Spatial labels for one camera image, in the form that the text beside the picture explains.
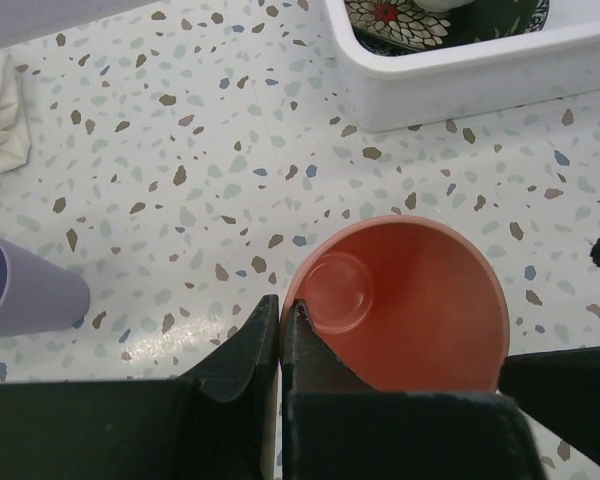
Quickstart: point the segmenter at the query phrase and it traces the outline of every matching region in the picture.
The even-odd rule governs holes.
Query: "white plastic tray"
[[[600,89],[600,0],[552,0],[541,32],[403,57],[356,40],[343,0],[324,0],[353,116],[383,131]]]

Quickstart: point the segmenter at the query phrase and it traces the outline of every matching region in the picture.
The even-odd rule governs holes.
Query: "purple cup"
[[[0,238],[0,337],[69,328],[90,299],[77,274]]]

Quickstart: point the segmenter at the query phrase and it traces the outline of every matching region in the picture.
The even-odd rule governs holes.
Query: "cup bottom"
[[[319,332],[347,332],[362,323],[373,301],[371,272],[356,257],[334,252],[321,257],[308,273],[300,298],[311,307]]]
[[[474,0],[456,0],[454,1],[446,1],[440,2],[436,0],[413,0],[416,5],[418,5],[423,10],[432,13],[444,13],[449,10],[453,10],[454,8],[462,7],[467,5],[468,3],[473,2]]]

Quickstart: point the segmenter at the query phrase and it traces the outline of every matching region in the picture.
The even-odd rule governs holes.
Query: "countertop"
[[[600,92],[368,134],[318,2],[216,3],[10,48],[33,146],[0,175],[0,235],[79,272],[93,302],[76,328],[0,339],[0,381],[177,375],[262,295],[283,298],[313,248],[378,215],[426,216],[478,246],[511,353],[600,345]],[[600,479],[535,431],[552,479]]]

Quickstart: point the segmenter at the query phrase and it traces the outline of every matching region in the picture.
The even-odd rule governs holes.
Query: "white towel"
[[[0,50],[0,172],[27,163],[30,147],[13,59]]]

